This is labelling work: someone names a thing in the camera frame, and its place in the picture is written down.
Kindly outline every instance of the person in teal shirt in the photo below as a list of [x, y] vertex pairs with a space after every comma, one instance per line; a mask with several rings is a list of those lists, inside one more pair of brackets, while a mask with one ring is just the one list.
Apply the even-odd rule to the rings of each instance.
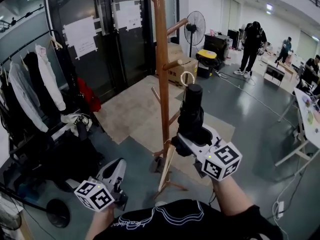
[[294, 51], [294, 50], [291, 50], [291, 37], [289, 36], [287, 40], [283, 40], [282, 42], [282, 49], [281, 49], [281, 52], [280, 52], [280, 55], [279, 57], [275, 60], [274, 63], [278, 63], [278, 61], [281, 60], [282, 58], [282, 63], [285, 63], [286, 62], [286, 59], [288, 57], [288, 53], [289, 51]]

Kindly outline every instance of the yellow lid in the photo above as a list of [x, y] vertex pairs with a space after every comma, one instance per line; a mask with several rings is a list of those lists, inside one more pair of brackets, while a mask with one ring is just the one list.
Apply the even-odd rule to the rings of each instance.
[[197, 54], [202, 55], [203, 57], [206, 57], [208, 59], [215, 59], [217, 57], [217, 54], [210, 50], [201, 49], [197, 52]]

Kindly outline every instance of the black round base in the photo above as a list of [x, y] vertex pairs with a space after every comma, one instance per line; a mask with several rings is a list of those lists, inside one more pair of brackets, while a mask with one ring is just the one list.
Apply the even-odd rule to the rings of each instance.
[[46, 216], [52, 225], [62, 229], [68, 226], [70, 222], [70, 212], [63, 201], [52, 199], [46, 205], [46, 209]]

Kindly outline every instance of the door handle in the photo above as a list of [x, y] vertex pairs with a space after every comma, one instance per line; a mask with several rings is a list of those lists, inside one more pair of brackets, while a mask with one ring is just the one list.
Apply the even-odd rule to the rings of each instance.
[[105, 36], [106, 35], [106, 29], [105, 29], [105, 24], [104, 24], [101, 4], [99, 4], [97, 6], [97, 9], [98, 9], [98, 15], [99, 15], [99, 18], [100, 18], [101, 32], [102, 32], [102, 35]]

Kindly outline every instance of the black pants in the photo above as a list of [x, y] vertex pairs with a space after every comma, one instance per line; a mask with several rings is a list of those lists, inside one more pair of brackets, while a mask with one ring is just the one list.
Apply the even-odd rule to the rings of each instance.
[[241, 71], [245, 70], [247, 72], [250, 72], [254, 63], [255, 63], [256, 57], [257, 57], [257, 50], [256, 49], [244, 48], [240, 70]]
[[281, 58], [282, 58], [282, 63], [285, 63], [286, 62], [286, 59], [288, 57], [288, 53], [285, 52], [284, 50], [282, 50], [279, 54], [279, 57], [275, 60], [276, 62], [280, 61]]

